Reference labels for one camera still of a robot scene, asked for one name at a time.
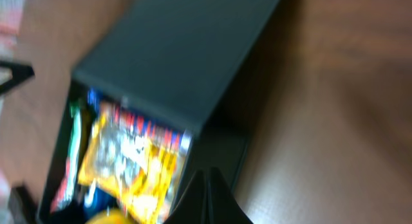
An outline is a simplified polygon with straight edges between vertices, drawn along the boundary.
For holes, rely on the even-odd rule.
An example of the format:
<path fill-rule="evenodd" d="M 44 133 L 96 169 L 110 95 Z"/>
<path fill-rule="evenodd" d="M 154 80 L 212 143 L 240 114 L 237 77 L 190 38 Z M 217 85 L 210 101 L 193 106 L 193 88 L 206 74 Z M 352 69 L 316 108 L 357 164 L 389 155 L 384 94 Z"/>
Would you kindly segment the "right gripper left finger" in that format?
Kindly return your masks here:
<path fill-rule="evenodd" d="M 207 204 L 206 177 L 196 171 L 180 201 L 164 224 L 205 224 Z"/>

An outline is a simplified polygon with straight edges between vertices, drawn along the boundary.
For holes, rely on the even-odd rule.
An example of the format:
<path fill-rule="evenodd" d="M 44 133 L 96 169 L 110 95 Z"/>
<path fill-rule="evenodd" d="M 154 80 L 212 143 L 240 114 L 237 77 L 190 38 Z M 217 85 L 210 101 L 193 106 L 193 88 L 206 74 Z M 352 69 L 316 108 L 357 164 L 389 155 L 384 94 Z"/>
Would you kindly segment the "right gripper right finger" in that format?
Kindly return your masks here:
<path fill-rule="evenodd" d="M 222 173 L 216 167 L 209 171 L 207 205 L 211 224 L 253 224 L 236 202 Z"/>

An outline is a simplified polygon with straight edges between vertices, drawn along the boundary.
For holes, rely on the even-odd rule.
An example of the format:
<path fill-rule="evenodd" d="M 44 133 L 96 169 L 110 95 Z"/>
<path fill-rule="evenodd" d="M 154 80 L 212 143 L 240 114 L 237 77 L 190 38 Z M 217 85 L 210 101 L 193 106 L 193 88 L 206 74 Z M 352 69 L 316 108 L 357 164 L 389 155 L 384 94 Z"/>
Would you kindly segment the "yellow Hacks candy bag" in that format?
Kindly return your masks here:
<path fill-rule="evenodd" d="M 178 155 L 116 124 L 108 113 L 94 122 L 77 181 L 119 200 L 139 223 L 157 223 Z"/>

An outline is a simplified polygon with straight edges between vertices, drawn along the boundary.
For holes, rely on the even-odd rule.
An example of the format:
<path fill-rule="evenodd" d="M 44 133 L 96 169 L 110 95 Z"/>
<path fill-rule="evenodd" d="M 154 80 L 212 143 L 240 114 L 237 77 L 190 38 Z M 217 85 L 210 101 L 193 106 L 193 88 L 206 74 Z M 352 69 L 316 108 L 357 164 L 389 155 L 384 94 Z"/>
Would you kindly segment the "yellow round candy tub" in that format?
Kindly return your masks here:
<path fill-rule="evenodd" d="M 96 214 L 86 224 L 135 224 L 135 222 L 122 211 L 109 209 Z"/>

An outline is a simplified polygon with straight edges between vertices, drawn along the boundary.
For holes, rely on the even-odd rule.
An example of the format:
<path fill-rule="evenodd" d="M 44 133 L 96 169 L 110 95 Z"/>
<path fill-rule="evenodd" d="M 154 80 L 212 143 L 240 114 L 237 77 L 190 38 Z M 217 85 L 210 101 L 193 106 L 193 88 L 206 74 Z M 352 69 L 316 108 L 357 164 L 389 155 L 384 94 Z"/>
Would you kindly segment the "blue Oreo cookie pack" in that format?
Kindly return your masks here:
<path fill-rule="evenodd" d="M 93 182 L 84 196 L 83 211 L 86 219 L 117 206 L 116 198 L 106 193 Z"/>

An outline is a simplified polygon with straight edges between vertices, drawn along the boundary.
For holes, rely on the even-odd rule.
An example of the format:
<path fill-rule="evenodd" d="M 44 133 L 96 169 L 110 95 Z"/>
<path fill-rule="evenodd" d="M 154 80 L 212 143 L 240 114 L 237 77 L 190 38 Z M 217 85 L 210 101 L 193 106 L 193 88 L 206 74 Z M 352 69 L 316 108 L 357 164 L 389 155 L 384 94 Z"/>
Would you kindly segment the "purple Dairy Milk bar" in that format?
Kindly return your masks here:
<path fill-rule="evenodd" d="M 110 121 L 126 128 L 132 135 L 148 138 L 156 145 L 187 156 L 192 145 L 190 132 L 178 130 L 141 112 L 112 102 L 109 97 L 94 89 L 88 90 L 87 101 L 98 113 L 106 114 Z"/>

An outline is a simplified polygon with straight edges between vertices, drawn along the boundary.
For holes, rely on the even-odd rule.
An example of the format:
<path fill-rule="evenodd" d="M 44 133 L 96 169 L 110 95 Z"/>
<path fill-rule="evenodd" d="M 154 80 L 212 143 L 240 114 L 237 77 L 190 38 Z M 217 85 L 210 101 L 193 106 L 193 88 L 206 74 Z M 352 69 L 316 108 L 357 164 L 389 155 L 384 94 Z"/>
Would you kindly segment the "black gift box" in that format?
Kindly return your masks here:
<path fill-rule="evenodd" d="M 233 193 L 248 139 L 215 112 L 279 2 L 136 0 L 74 67 L 67 102 L 94 89 L 190 132 L 172 210 L 196 171 L 207 187 L 210 168 L 218 168 Z"/>

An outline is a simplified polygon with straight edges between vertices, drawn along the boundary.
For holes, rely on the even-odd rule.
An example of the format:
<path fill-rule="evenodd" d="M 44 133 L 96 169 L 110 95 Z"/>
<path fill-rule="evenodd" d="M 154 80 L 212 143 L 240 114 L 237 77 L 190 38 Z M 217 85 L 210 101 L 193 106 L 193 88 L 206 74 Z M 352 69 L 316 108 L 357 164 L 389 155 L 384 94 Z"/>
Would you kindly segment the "red striped candy pack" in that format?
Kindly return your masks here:
<path fill-rule="evenodd" d="M 50 212 L 58 212 L 65 209 L 75 197 L 75 187 L 77 184 L 77 171 L 79 164 L 79 151 L 82 135 L 82 112 L 80 104 L 74 103 L 70 106 L 70 115 L 73 125 L 66 157 L 65 174 L 59 188 L 52 200 Z"/>

